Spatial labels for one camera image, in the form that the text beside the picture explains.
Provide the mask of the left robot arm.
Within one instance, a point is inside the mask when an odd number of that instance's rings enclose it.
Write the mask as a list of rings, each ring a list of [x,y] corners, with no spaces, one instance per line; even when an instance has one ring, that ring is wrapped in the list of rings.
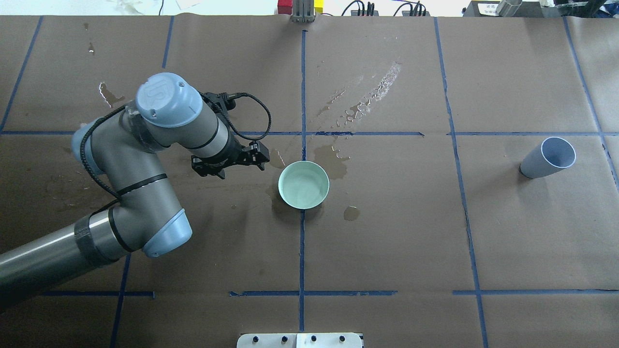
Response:
[[[199,92],[183,77],[149,77],[136,97],[72,136],[72,152],[114,200],[49,235],[1,256],[1,310],[141,250],[157,258],[192,237],[192,227],[158,153],[180,145],[199,176],[225,168],[265,169],[262,137],[244,136],[230,110],[250,93]]]

